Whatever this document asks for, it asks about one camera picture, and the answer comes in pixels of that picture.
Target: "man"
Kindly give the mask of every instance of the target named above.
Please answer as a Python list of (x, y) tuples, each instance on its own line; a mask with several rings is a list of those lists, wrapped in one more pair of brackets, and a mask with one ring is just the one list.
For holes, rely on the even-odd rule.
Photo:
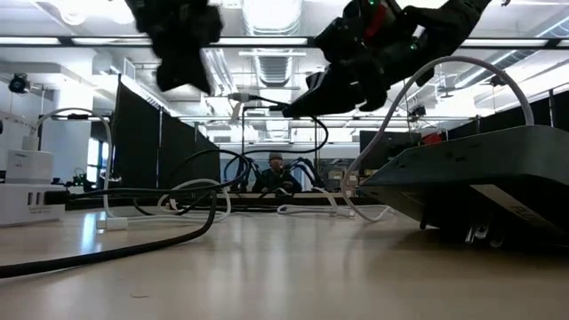
[(277, 188), (283, 188), (287, 192), (301, 192), (301, 184), (291, 175), (290, 172), (283, 170), (283, 156), (273, 152), (268, 155), (270, 168), (263, 171), (261, 179), (255, 181), (252, 192), (270, 192)]

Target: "metal frame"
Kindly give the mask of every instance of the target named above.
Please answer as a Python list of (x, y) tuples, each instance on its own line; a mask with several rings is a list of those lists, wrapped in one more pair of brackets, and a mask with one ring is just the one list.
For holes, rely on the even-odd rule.
[[(54, 39), (59, 43), (25, 44), (34, 39)], [(0, 35), (0, 48), (151, 48), (145, 36), (14, 36)], [(224, 36), (206, 48), (316, 48), (313, 36)], [(459, 49), (470, 50), (569, 50), (569, 40), (562, 38), (472, 37)]]

